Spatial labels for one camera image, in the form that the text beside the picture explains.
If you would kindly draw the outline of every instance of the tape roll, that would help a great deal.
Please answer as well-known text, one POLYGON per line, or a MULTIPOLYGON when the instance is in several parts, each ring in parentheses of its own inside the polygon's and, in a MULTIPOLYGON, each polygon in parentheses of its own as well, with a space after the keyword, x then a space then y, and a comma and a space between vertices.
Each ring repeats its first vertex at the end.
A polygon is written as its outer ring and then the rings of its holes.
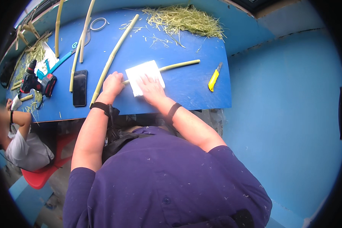
POLYGON ((93 20, 90 24, 90 29, 93 30, 93 31, 100 31, 102 30, 106 25, 106 19, 103 18, 103 17, 99 17, 99 18, 96 18, 95 20, 93 20), (98 22, 98 21, 104 21, 104 25, 102 25, 100 28, 93 28, 93 25, 98 22))

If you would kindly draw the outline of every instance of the white shirt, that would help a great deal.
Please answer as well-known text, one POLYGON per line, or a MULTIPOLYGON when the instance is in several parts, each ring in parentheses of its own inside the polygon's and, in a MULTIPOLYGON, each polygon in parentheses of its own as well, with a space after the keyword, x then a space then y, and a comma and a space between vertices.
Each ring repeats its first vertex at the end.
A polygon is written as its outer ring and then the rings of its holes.
POLYGON ((9 132, 9 138, 12 141, 9 143, 5 151, 5 156, 14 165, 35 171, 49 164, 50 159, 54 158, 52 151, 39 139, 35 133, 28 134, 27 141, 24 140, 20 131, 16 134, 9 132))

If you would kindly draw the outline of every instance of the shirt button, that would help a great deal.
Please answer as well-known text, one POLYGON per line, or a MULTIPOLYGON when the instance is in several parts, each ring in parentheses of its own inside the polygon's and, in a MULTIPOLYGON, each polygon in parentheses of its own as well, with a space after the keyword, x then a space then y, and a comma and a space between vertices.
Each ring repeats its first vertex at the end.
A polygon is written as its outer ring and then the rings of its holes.
POLYGON ((180 226, 181 226, 181 224, 180 224, 180 223, 177 223, 177 222, 175 222, 175 223, 172 224, 172 227, 180 227, 180 226))
POLYGON ((162 200, 162 203, 164 203, 164 204, 169 204, 169 203, 171 203, 171 199, 168 198, 168 197, 165 197, 165 198, 162 200))

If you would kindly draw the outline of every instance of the blue saw handle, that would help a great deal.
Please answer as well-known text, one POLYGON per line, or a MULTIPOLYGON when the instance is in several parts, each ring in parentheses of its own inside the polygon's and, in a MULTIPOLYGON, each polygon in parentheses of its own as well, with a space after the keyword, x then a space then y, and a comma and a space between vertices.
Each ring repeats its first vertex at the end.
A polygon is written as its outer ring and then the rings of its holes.
POLYGON ((37 70, 37 77, 39 79, 43 79, 45 76, 47 76, 48 74, 52 74, 64 61, 66 61, 70 56, 71 56, 72 50, 67 53, 64 57, 62 57, 51 69, 50 66, 48 64, 48 59, 46 59, 46 66, 47 66, 47 74, 44 74, 42 71, 40 71, 39 69, 37 70))

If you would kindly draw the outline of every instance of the black smartphone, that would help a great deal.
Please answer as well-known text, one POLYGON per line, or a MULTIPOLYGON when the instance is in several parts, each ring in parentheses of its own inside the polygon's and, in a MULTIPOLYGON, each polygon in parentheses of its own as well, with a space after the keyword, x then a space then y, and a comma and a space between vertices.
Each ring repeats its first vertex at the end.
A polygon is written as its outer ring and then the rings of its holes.
POLYGON ((75 107, 86 106, 86 80, 87 70, 76 71, 74 73, 72 103, 75 107))

